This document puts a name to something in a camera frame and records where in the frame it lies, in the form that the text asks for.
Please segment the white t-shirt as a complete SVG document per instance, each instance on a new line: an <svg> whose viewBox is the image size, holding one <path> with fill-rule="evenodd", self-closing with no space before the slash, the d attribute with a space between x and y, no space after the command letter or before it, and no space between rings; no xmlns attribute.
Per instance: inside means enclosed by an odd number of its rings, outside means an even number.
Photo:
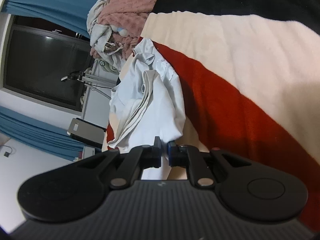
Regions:
<svg viewBox="0 0 320 240"><path fill-rule="evenodd" d="M111 90L110 115L118 124L107 144L121 153L136 146L161 145L183 135L186 120L178 74L153 42L143 38L120 84Z"/></svg>

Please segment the black chair with grey back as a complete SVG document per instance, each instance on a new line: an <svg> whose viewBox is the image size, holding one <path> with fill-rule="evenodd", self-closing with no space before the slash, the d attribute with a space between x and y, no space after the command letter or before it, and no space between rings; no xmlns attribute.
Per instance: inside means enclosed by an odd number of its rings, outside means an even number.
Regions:
<svg viewBox="0 0 320 240"><path fill-rule="evenodd" d="M84 143L89 147L102 149L106 128L87 122L80 118L73 118L67 134L74 140Z"/></svg>

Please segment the white tripod stand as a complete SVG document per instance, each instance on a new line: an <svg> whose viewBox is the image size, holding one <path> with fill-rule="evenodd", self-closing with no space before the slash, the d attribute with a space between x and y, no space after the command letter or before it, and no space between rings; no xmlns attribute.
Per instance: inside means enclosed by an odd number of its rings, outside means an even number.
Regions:
<svg viewBox="0 0 320 240"><path fill-rule="evenodd" d="M71 72L67 76L61 78L62 82L66 82L67 80L79 81L83 83L86 87L90 88L93 91L96 91L97 93L106 97L109 100L111 99L111 97L100 89L104 88L111 90L113 87L116 87L115 81L93 74L88 74L84 70Z"/></svg>

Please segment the pink fluffy blanket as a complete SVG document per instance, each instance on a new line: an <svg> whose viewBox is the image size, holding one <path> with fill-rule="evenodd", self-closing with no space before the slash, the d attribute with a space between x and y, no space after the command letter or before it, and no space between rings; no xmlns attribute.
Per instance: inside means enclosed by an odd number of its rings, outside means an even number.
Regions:
<svg viewBox="0 0 320 240"><path fill-rule="evenodd" d="M121 36L114 31L112 39L122 44L122 57L127 59L133 48L138 44L145 22L153 10L156 0L107 0L98 14L97 23L118 27L127 31L127 36Z"/></svg>

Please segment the dark window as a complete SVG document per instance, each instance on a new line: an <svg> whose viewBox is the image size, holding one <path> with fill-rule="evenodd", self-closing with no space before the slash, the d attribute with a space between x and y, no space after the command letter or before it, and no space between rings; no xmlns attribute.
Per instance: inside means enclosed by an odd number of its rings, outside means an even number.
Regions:
<svg viewBox="0 0 320 240"><path fill-rule="evenodd" d="M5 45L3 87L80 112L85 87L67 79L93 63L89 39L41 18L15 16Z"/></svg>

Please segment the striped fleece blanket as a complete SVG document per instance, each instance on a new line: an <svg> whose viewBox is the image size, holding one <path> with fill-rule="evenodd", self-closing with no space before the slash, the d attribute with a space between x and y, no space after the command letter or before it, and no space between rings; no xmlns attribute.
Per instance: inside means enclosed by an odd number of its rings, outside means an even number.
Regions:
<svg viewBox="0 0 320 240"><path fill-rule="evenodd" d="M319 230L319 0L157 0L141 34L179 75L182 144L299 178Z"/></svg>

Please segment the grey-white hoodie on pile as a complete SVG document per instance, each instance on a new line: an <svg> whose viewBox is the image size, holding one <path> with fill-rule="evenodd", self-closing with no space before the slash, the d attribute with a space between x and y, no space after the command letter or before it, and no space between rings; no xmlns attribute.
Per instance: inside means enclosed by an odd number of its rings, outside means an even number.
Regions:
<svg viewBox="0 0 320 240"><path fill-rule="evenodd" d="M97 0L87 15L87 32L90 36L91 55L95 59L102 59L113 66L123 66L125 60L122 57L123 45L116 42L112 36L110 25L98 23L98 17L108 4L108 0Z"/></svg>

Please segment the left blue curtain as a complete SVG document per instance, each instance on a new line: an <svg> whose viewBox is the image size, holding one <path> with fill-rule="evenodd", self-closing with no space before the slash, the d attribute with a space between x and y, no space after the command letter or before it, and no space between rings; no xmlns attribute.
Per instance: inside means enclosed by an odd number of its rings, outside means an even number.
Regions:
<svg viewBox="0 0 320 240"><path fill-rule="evenodd" d="M71 138L67 131L1 107L1 133L25 145L73 161L86 144Z"/></svg>

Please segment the light green garment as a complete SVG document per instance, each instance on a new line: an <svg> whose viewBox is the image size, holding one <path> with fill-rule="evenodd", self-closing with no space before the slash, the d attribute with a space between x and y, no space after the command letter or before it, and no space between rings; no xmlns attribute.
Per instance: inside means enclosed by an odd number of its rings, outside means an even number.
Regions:
<svg viewBox="0 0 320 240"><path fill-rule="evenodd" d="M119 72L121 71L121 66L113 66L112 64L102 59L97 59L97 62L99 63L100 68L105 72L119 74Z"/></svg>

